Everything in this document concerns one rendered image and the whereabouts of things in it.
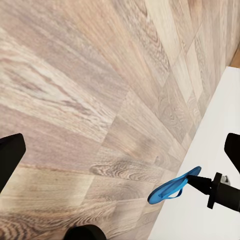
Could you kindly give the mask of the sandal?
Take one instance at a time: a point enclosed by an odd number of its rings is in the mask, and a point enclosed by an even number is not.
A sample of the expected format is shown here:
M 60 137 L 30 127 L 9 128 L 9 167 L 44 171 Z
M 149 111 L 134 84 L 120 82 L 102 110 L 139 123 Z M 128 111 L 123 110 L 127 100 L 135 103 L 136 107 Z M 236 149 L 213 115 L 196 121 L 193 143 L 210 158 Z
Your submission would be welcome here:
M 176 196 L 176 198 L 180 197 L 183 192 L 183 187 L 188 184 L 189 179 L 186 178 L 187 175 L 198 176 L 201 172 L 201 169 L 201 166 L 197 166 L 186 174 L 159 186 L 152 193 L 150 193 L 147 199 L 148 203 L 154 205 L 163 201 L 164 199 L 172 199 L 172 197 L 169 196 L 178 191 L 179 194 Z

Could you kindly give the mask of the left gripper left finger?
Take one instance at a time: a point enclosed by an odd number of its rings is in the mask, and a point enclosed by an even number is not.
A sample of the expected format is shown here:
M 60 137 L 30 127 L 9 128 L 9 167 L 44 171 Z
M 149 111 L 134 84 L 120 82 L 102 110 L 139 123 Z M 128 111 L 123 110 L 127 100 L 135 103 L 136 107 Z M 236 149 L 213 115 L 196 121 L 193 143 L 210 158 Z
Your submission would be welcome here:
M 26 153 L 22 133 L 0 138 L 0 193 Z

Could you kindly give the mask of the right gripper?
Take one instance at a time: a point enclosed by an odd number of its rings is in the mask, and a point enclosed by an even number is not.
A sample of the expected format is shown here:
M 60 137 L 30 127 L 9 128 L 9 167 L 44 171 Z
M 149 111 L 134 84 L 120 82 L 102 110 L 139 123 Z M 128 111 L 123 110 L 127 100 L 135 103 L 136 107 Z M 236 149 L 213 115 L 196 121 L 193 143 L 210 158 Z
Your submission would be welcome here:
M 235 211 L 240 211 L 240 189 L 221 182 L 222 173 L 217 172 L 213 181 L 211 178 L 187 175 L 190 184 L 205 195 L 209 195 L 207 207 L 213 209 L 218 203 Z

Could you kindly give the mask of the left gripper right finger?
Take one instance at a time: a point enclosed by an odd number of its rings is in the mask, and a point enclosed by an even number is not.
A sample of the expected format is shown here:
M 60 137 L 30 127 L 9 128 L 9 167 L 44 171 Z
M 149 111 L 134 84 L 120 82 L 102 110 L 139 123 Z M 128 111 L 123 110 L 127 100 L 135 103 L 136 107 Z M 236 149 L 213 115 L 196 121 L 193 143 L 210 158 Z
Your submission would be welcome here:
M 235 165 L 240 173 L 240 135 L 235 133 L 229 133 L 227 135 L 224 151 Z

